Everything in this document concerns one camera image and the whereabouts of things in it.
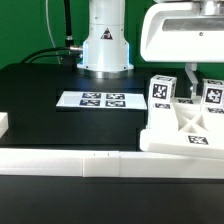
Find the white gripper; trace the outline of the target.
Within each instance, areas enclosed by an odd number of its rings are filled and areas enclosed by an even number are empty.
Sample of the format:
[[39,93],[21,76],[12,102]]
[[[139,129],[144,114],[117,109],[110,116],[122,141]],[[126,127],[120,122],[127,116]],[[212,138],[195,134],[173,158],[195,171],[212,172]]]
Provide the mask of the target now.
[[155,0],[144,17],[140,54],[148,62],[188,62],[194,99],[193,62],[224,62],[224,0]]

